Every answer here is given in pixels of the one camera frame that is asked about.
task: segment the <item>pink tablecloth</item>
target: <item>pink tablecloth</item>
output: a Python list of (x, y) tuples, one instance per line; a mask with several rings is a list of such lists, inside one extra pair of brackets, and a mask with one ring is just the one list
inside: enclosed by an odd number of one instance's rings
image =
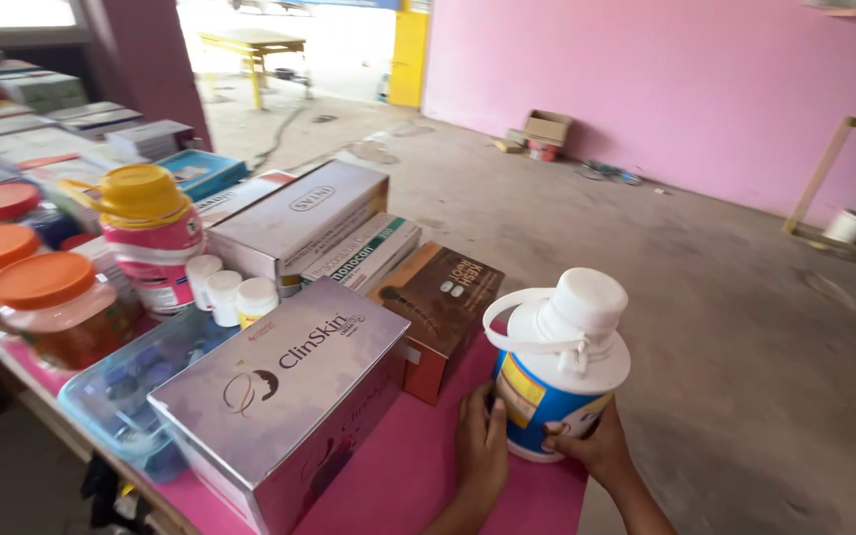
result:
[[(43, 370), (21, 342), (8, 352), (52, 394), (66, 374)], [(454, 492), (454, 429), (458, 400), (491, 373), (495, 349), (477, 336), (437, 407), (402, 393), (297, 527), (295, 535), (417, 533)], [(587, 474), (571, 461), (537, 465), (511, 456), (508, 486), (483, 532), (576, 533)], [(205, 535), (252, 533), (190, 470), (161, 495)]]

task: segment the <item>table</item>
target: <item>table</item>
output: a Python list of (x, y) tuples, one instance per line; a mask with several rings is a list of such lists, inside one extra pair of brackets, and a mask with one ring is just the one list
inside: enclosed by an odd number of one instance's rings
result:
[[(402, 393), (295, 535), (417, 533), (426, 526), (454, 493), (458, 400), (487, 379), (495, 356), (487, 338), (477, 335), (437, 407)], [(72, 450), (83, 459), (97, 450), (134, 484), (153, 507), (149, 524), (159, 533), (252, 533), (190, 470), (156, 484), (114, 457), (56, 405), (54, 396), (68, 375), (42, 369), (24, 342), (0, 341), (1, 371), (10, 375), (3, 377), (6, 386), (24, 388), (18, 398)], [(576, 533), (587, 482), (583, 467), (573, 461), (537, 465), (513, 455), (510, 466), (508, 486), (483, 533)]]
[[(253, 103), (256, 109), (263, 109), (263, 96), (260, 94), (261, 80), (267, 74), (264, 56), (279, 53), (305, 54), (303, 46), (306, 40), (273, 30), (259, 28), (240, 28), (233, 30), (200, 31), (204, 46), (215, 47), (244, 56), (253, 83)], [(260, 66), (262, 74), (257, 74)]]

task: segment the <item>white jar handle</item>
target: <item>white jar handle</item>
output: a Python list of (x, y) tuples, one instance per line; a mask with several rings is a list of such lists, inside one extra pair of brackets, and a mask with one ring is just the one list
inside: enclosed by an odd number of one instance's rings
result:
[(494, 301), (488, 310), (484, 311), (484, 334), (491, 341), (494, 347), (510, 351), (512, 353), (563, 353), (570, 351), (566, 355), (562, 355), (560, 359), (560, 367), (562, 369), (569, 368), (572, 361), (582, 361), (586, 363), (586, 347), (589, 345), (589, 340), (586, 336), (579, 340), (571, 340), (569, 342), (524, 342), (508, 338), (503, 334), (494, 332), (491, 328), (491, 322), (497, 317), (497, 314), (517, 305), (522, 305), (529, 301), (537, 301), (540, 299), (550, 299), (556, 288), (553, 287), (531, 287), (509, 293), (504, 297)]

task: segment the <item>yellow lid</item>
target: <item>yellow lid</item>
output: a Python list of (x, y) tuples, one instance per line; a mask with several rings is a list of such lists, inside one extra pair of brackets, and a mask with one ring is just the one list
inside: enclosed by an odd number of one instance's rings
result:
[[(123, 228), (147, 228), (179, 220), (192, 206), (170, 171), (153, 164), (126, 165), (109, 171), (97, 187), (63, 180), (60, 188), (79, 203), (102, 213), (101, 220)], [(98, 189), (95, 201), (77, 188)]]

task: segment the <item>pink wall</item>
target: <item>pink wall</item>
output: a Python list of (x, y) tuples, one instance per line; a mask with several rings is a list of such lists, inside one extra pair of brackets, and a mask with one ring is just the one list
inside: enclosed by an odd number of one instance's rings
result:
[(149, 120), (172, 119), (196, 130), (210, 148), (173, 0), (84, 0), (89, 59), (104, 98)]
[[(801, 0), (435, 0), (425, 115), (503, 135), (533, 107), (565, 152), (785, 214), (845, 115), (856, 20)], [(856, 133), (812, 222), (856, 208)]]

